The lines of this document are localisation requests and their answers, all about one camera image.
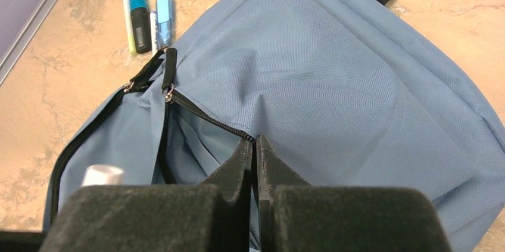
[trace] black zipper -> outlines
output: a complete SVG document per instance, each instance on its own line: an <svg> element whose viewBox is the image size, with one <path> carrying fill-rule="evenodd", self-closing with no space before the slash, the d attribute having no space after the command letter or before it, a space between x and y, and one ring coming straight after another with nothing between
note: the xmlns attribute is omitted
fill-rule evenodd
<svg viewBox="0 0 505 252"><path fill-rule="evenodd" d="M215 119L212 119L207 114L205 114L205 112L203 112L200 108L198 108L198 106L196 106L193 102L191 102L189 99L187 99L184 95L182 95L178 91L176 91L176 90L173 91L172 98L175 103L179 104L184 109L186 109L189 112L195 114L196 116L204 119L205 121L221 128L221 129L224 129L224 130L226 130L236 136L239 136L240 138L246 139L247 141L250 141L253 144L256 143L256 139L253 136L247 134L246 132L244 132L242 130L237 130L237 129L232 128L226 124L223 124Z"/></svg>
<svg viewBox="0 0 505 252"><path fill-rule="evenodd" d="M170 103L165 102L165 117L163 119L163 130L161 131L160 145L158 146L158 154L156 162L160 168L161 175L166 184L176 183L172 170L170 169L167 161L167 144L169 134L169 117L170 117Z"/></svg>
<svg viewBox="0 0 505 252"><path fill-rule="evenodd" d="M58 202L60 199L60 183L63 171L74 156L79 147L116 111L116 109L123 102L123 97L126 94L134 92L145 92L152 81L149 81L156 69L161 65L163 59L160 56L163 51L158 51L139 71L139 73L130 79L123 90L118 91L105 105L104 109L97 115L97 117L90 122L68 145L63 149L54 164L51 179L49 183L51 186L51 196L49 199L49 224L52 224L56 214L58 213Z"/></svg>

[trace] white pen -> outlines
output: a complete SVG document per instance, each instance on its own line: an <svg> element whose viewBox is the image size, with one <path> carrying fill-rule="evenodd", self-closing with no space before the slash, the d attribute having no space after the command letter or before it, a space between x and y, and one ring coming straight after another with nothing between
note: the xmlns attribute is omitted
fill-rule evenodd
<svg viewBox="0 0 505 252"><path fill-rule="evenodd" d="M157 34L156 34L156 11L152 11L149 15L150 23L151 23L151 52L152 56L156 54L158 51L158 42L157 42Z"/></svg>
<svg viewBox="0 0 505 252"><path fill-rule="evenodd" d="M135 49L135 40L133 39L132 18L130 16L130 0L123 0L123 9L126 31L128 34L128 49L130 54L137 54L137 50Z"/></svg>

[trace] blue fabric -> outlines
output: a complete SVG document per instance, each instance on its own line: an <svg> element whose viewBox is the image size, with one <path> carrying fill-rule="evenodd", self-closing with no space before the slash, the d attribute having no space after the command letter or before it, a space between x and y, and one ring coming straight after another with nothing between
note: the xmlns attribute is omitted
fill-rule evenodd
<svg viewBox="0 0 505 252"><path fill-rule="evenodd" d="M416 188L456 252L472 251L503 207L497 115L456 64L375 0L221 0L173 47L176 90L210 117L268 136L313 185ZM126 184L161 180L163 68L71 159L60 204L94 163L121 166ZM201 182L238 142L182 108L168 136L180 183ZM258 239L251 225L252 248Z"/></svg>

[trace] marker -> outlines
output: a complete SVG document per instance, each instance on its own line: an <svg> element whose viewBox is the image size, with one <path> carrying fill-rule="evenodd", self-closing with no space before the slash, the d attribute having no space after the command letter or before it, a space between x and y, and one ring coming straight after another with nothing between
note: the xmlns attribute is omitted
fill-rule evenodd
<svg viewBox="0 0 505 252"><path fill-rule="evenodd" d="M151 51L151 28L146 0L130 0L130 17L137 53Z"/></svg>
<svg viewBox="0 0 505 252"><path fill-rule="evenodd" d="M154 56L158 51L158 43L156 39L156 11L151 12L149 21L151 22L151 52L152 56Z"/></svg>
<svg viewBox="0 0 505 252"><path fill-rule="evenodd" d="M123 0L124 20L126 22L126 34L128 35L128 49L130 54L137 54L133 39L132 20L130 18L130 0Z"/></svg>
<svg viewBox="0 0 505 252"><path fill-rule="evenodd" d="M167 48L172 43L173 0L156 0L156 14L158 19L158 44L160 49Z"/></svg>

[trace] tan floor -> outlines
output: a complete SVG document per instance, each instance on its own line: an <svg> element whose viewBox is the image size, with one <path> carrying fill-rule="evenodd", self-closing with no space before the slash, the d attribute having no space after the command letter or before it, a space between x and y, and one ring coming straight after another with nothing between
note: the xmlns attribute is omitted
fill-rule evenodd
<svg viewBox="0 0 505 252"><path fill-rule="evenodd" d="M218 0L176 0L177 36ZM505 120L505 0L398 0ZM59 0L0 87L0 228L40 229L52 165L91 111L149 59L127 50L121 0ZM476 251L505 251L505 213Z"/></svg>

